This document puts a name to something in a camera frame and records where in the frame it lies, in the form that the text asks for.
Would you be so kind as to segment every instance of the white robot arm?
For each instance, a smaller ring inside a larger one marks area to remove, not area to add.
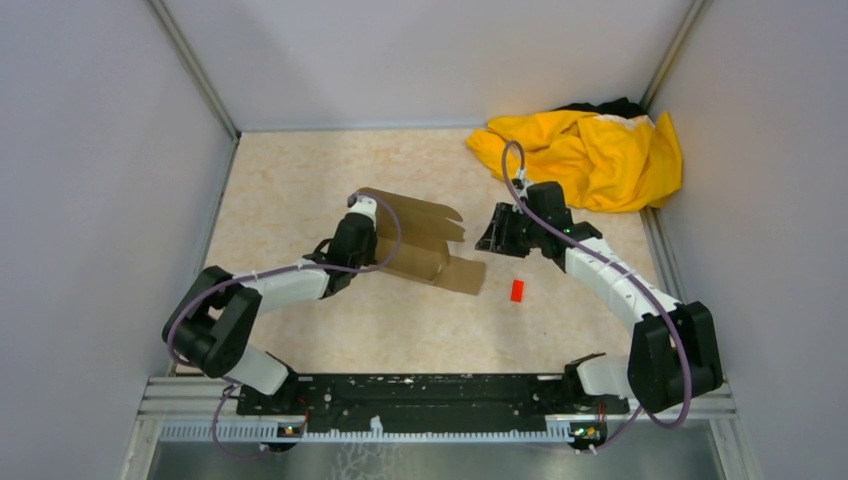
[[[165,324],[162,339],[168,342],[171,336],[175,352],[207,376],[228,378],[273,395],[288,377],[289,368],[248,344],[256,317],[292,303],[334,295],[350,284],[356,269],[375,263],[376,212],[373,198],[356,197],[333,238],[282,268],[290,270],[285,273],[261,278],[255,272],[230,274],[220,267],[206,268]],[[206,298],[171,332],[186,305],[234,278],[245,280]]]
[[[613,252],[601,232],[586,222],[574,223],[565,206],[562,187],[556,182],[534,184],[522,171],[512,181],[518,198],[553,229],[563,232],[587,250],[609,262],[575,248],[551,234],[516,205],[498,203],[478,250],[526,257],[539,248],[544,257],[589,287],[627,328],[632,337],[630,354],[616,357],[590,355],[567,365],[564,380],[580,403],[588,397],[616,395],[636,398],[648,412],[658,412],[683,401],[684,378],[676,346],[672,346],[660,312],[636,287],[635,278],[668,313],[687,352],[692,395],[721,386],[723,381],[715,329],[709,310],[699,302],[684,305],[650,285]]]

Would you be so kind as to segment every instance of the cardboard box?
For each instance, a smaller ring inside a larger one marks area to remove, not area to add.
[[[444,288],[453,292],[477,295],[486,276],[486,264],[454,257],[447,242],[464,242],[465,229],[455,222],[462,216],[453,208],[425,202],[374,188],[361,188],[389,205],[401,226],[401,246],[397,256],[384,272],[407,280]],[[377,208],[377,261],[389,256],[395,246],[397,231],[391,215]]]

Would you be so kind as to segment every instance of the small red cube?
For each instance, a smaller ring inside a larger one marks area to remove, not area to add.
[[[513,302],[521,303],[522,298],[524,298],[524,280],[513,280],[512,295],[509,296],[509,299]]]

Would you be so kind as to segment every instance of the yellow cloth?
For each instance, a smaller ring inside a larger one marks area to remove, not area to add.
[[[559,182],[572,207],[596,212],[661,207],[681,187],[683,155],[667,113],[656,129],[647,116],[625,119],[572,110],[498,117],[467,143],[503,180],[501,154],[509,140],[524,147],[527,177],[537,183]],[[510,152],[509,175],[518,166]]]

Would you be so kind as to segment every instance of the white wall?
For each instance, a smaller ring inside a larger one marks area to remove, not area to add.
[[[0,3],[0,477],[113,479],[229,140],[141,1]]]
[[[847,79],[845,0],[717,1],[656,105],[685,155],[662,216],[769,479],[848,471]]]
[[[638,101],[689,0],[168,0],[243,130]]]

